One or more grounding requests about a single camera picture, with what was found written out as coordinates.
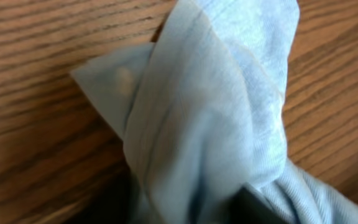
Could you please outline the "light blue t-shirt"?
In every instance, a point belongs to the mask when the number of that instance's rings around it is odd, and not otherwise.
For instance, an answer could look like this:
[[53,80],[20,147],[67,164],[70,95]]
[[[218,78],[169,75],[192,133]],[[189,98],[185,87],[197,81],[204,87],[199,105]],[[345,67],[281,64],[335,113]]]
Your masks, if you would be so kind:
[[287,156],[296,1],[178,1],[158,41],[72,71],[123,141],[130,223],[358,223]]

